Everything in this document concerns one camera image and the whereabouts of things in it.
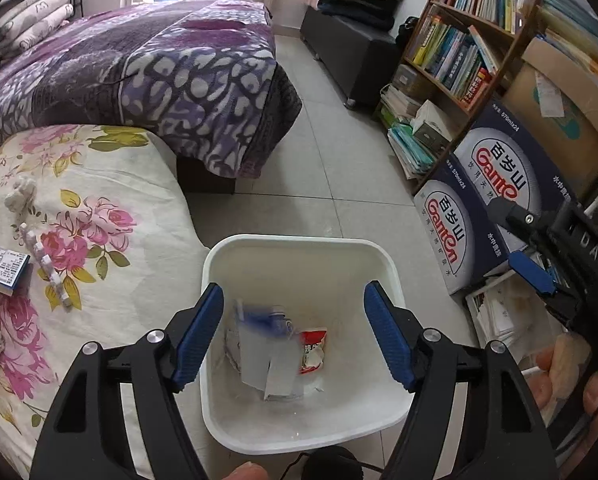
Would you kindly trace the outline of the person's right hand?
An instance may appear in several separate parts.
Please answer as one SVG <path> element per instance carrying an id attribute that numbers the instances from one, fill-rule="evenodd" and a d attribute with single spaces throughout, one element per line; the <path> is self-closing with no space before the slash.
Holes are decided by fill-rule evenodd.
<path id="1" fill-rule="evenodd" d="M 535 366 L 524 372 L 543 422 L 548 426 L 564 409 L 591 359 L 591 347 L 578 335 L 561 334 L 552 347 L 535 356 Z M 598 434 L 598 372 L 584 380 L 581 399 L 576 401 L 591 419 L 590 434 Z"/>

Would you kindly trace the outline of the person's left hand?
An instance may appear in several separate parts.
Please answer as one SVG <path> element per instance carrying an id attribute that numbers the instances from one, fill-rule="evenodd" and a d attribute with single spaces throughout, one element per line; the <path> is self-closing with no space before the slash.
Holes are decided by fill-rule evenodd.
<path id="1" fill-rule="evenodd" d="M 269 480 L 269 474 L 260 465 L 252 462 L 241 464 L 231 471 L 223 480 Z"/>

